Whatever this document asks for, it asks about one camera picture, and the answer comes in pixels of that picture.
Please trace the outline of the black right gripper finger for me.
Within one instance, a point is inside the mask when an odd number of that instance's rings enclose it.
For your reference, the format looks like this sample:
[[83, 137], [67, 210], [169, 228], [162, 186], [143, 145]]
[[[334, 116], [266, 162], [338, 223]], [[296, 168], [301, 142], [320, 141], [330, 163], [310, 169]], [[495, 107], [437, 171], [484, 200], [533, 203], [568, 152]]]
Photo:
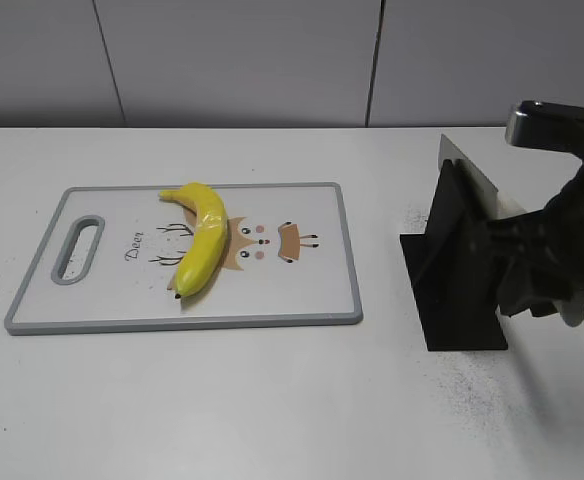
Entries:
[[558, 314], [562, 319], [584, 319], [583, 284], [527, 259], [511, 257], [499, 263], [496, 302], [502, 315], [529, 311], [535, 318]]
[[476, 247], [493, 256], [524, 260], [565, 260], [561, 214], [544, 208], [476, 227]]

